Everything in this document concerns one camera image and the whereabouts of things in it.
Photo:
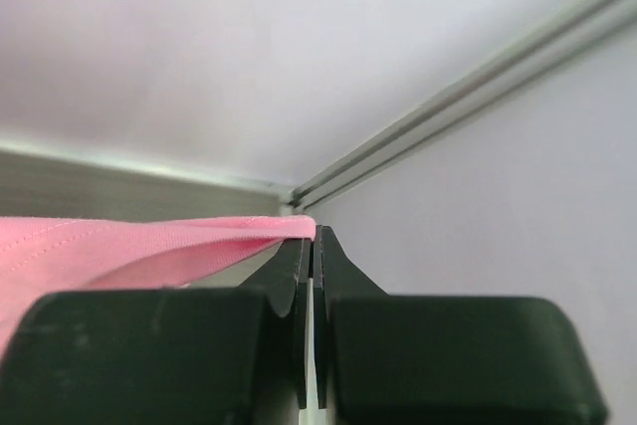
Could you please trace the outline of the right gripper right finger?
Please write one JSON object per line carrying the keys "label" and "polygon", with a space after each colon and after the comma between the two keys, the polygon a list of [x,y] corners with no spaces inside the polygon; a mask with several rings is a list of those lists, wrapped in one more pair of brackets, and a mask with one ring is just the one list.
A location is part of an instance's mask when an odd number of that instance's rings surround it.
{"label": "right gripper right finger", "polygon": [[318,406],[330,424],[604,424],[575,326],[538,297],[383,291],[320,226]]}

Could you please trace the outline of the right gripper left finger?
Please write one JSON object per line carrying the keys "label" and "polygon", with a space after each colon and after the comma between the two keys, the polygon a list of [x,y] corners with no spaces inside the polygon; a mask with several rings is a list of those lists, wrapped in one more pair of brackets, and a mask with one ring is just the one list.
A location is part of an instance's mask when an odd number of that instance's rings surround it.
{"label": "right gripper left finger", "polygon": [[296,424],[312,244],[233,288],[58,292],[1,360],[5,424]]}

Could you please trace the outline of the light pink t-shirt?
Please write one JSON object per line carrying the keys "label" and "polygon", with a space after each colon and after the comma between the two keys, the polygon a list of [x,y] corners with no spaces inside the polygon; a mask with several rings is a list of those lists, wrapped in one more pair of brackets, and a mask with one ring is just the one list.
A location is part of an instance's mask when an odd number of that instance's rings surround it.
{"label": "light pink t-shirt", "polygon": [[1,220],[1,342],[26,310],[58,291],[182,287],[288,239],[312,240],[308,216],[241,216],[131,223]]}

